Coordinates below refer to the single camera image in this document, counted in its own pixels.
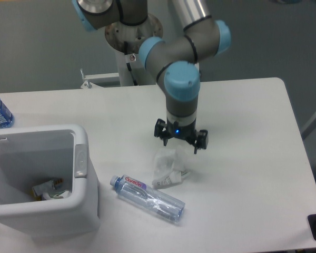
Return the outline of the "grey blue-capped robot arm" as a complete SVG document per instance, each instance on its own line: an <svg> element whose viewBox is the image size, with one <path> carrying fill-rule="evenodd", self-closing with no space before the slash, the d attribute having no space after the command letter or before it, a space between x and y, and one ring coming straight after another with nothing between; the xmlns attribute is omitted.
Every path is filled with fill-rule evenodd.
<svg viewBox="0 0 316 253"><path fill-rule="evenodd" d="M226 51L231 33L214 20L205 1L173 1L183 35L163 40L163 27L147 1L73 1L87 31L105 30L115 51L121 86L157 84L165 95L166 119L158 119L154 136L176 138L195 150L206 149L208 131L197 130L199 61Z"/></svg>

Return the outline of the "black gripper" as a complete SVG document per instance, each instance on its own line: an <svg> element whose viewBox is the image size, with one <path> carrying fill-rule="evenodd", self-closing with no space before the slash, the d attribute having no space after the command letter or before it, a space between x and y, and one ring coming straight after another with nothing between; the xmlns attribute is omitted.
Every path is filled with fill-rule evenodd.
<svg viewBox="0 0 316 253"><path fill-rule="evenodd" d="M197 131L195 129L196 120L185 126L167 120L167 123L162 119L157 119L154 127L154 136L163 141L163 145L167 146L170 138L177 138L187 141L194 146L194 154L198 150L206 150L209 142L208 130Z"/></svg>

